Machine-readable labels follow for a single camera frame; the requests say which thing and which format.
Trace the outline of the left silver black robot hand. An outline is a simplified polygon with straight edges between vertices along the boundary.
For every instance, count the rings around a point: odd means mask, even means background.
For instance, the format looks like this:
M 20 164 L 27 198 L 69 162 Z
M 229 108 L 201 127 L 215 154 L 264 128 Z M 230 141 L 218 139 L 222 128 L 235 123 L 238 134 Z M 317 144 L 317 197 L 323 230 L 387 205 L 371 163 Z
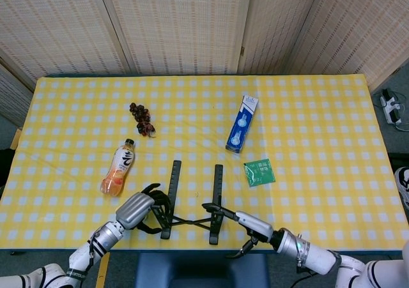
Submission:
M 170 198 L 162 190 L 157 190 L 159 186 L 160 183 L 148 185 L 141 192 L 131 196 L 116 210 L 116 221 L 125 230 L 131 231 L 137 228 L 147 234 L 162 232 L 161 228 L 151 228 L 143 222 L 153 205 L 163 206 L 166 213 L 170 212 Z

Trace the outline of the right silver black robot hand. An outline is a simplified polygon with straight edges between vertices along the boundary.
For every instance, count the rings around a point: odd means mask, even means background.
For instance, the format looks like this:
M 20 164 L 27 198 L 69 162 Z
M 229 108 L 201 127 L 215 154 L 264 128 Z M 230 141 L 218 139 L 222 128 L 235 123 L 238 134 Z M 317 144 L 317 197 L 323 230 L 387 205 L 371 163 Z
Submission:
M 241 249 L 234 255 L 227 255 L 228 259 L 238 259 L 246 255 L 250 250 L 253 249 L 258 242 L 269 243 L 273 234 L 273 227 L 243 211 L 231 211 L 226 209 L 214 202 L 203 203 L 202 207 L 207 210 L 207 212 L 221 213 L 223 216 L 239 223 L 245 228 L 247 235 L 250 237 Z

